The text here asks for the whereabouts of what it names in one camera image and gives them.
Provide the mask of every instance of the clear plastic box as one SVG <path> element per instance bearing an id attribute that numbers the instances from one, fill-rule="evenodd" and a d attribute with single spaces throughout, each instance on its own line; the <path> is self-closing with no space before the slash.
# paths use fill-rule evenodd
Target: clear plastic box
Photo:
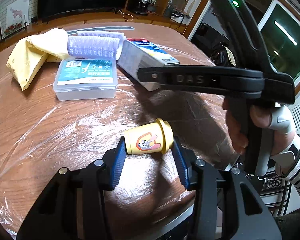
<path id="1" fill-rule="evenodd" d="M 114 59 L 62 60 L 53 84 L 60 101 L 114 98 L 117 87 Z"/>

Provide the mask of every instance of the coffee maker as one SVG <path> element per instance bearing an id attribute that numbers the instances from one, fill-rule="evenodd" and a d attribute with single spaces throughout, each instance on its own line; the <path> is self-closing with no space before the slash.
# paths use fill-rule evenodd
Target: coffee maker
<path id="1" fill-rule="evenodd" d="M 146 10 L 150 0 L 129 0 L 127 9 L 138 15 L 148 15 Z"/>

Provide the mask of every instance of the plastic wrap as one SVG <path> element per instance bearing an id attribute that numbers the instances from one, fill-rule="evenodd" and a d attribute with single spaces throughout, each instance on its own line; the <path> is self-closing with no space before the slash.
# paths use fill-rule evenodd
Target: plastic wrap
<path id="1" fill-rule="evenodd" d="M 156 43 L 181 64 L 213 65 L 175 30 L 136 23 L 103 25 L 119 24 L 135 28 L 123 31 L 128 38 Z M 148 92 L 118 69 L 115 98 L 60 102 L 52 89 L 59 64 L 45 63 L 22 92 L 5 67 L 13 47 L 0 53 L 0 223 L 14 237 L 59 168 L 85 167 L 115 148 L 126 129 L 156 118 L 168 121 L 184 146 L 216 167 L 235 160 L 221 96 Z M 138 235 L 181 210 L 193 197 L 194 192 L 185 192 L 179 182 L 171 152 L 127 156 L 119 185 L 105 193 L 115 239 Z"/>

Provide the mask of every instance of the framed picture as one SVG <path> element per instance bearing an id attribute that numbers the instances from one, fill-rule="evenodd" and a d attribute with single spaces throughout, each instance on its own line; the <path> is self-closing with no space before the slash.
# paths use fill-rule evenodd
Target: framed picture
<path id="1" fill-rule="evenodd" d="M 29 0 L 16 0 L 7 6 L 7 25 L 2 36 L 6 37 L 29 24 Z"/>

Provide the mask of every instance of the hand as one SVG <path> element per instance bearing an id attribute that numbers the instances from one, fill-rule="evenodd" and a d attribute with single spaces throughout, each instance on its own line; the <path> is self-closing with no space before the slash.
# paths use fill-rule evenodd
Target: hand
<path id="1" fill-rule="evenodd" d="M 229 104 L 227 98 L 225 98 L 223 101 L 222 108 L 227 110 L 226 124 L 228 126 L 229 136 L 232 140 L 233 149 L 239 154 L 244 154 L 246 147 L 249 144 L 248 138 L 244 134 L 240 133 L 241 125 L 228 110 Z M 269 127 L 272 121 L 271 110 L 263 109 L 258 106 L 251 106 L 250 116 L 253 123 L 261 128 Z M 295 128 L 293 128 L 288 134 L 285 134 L 282 130 L 274 131 L 274 144 L 272 147 L 271 156 L 282 152 L 286 147 L 288 147 L 293 141 L 295 133 Z"/>

